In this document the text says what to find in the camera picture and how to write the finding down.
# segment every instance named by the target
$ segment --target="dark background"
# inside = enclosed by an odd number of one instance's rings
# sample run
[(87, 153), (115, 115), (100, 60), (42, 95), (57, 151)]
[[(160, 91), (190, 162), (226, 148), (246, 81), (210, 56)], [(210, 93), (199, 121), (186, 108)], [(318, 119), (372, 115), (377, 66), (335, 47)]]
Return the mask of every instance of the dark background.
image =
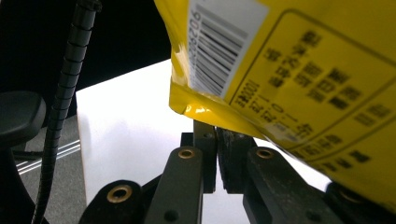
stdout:
[[(102, 0), (77, 91), (170, 58), (153, 0)], [(0, 92), (35, 91), (50, 108), (76, 0), (2, 0)], [(76, 99), (69, 116), (76, 114)]]

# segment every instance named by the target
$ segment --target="barcode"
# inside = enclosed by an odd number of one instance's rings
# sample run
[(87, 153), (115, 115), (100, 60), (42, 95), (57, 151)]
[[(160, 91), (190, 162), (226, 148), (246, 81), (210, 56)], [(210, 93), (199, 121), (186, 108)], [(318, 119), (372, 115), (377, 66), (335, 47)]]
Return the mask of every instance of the barcode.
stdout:
[(202, 20), (193, 87), (221, 96), (248, 34), (200, 5), (196, 10)]

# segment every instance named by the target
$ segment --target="barcode label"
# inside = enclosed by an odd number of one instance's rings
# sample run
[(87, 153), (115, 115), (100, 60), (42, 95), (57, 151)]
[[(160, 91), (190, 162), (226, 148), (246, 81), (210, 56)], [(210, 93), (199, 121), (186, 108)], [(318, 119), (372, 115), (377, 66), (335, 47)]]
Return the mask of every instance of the barcode label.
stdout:
[(193, 89), (225, 95), (267, 14), (267, 8), (255, 1), (240, 2), (244, 1), (190, 1), (188, 48)]

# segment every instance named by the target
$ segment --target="yellow bag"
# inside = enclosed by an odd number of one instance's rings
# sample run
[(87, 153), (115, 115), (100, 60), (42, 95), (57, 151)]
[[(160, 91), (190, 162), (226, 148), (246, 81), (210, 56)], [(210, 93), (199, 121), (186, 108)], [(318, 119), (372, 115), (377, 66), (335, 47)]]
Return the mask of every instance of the yellow bag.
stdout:
[(170, 106), (396, 213), (396, 1), (156, 0)]

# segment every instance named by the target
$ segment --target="white surface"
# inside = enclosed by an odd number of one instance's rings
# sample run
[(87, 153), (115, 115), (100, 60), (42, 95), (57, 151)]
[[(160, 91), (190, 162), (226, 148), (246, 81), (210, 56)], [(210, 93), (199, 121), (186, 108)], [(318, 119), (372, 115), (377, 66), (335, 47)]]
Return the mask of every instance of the white surface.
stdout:
[[(149, 182), (163, 172), (181, 133), (192, 132), (192, 120), (168, 106), (171, 66), (167, 60), (77, 92), (87, 204), (113, 181)], [(326, 177), (292, 162), (307, 182), (325, 189)], [(248, 223), (242, 195), (222, 189), (219, 171), (216, 193), (204, 195), (203, 223)]]

